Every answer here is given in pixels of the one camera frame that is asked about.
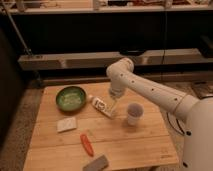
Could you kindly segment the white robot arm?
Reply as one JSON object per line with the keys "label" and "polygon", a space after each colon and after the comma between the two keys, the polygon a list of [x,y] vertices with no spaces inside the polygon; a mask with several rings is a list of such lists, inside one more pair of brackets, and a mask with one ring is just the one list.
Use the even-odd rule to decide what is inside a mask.
{"label": "white robot arm", "polygon": [[129,88],[185,124],[181,171],[213,171],[213,97],[190,94],[137,76],[134,63],[122,58],[106,69],[109,94],[118,99]]}

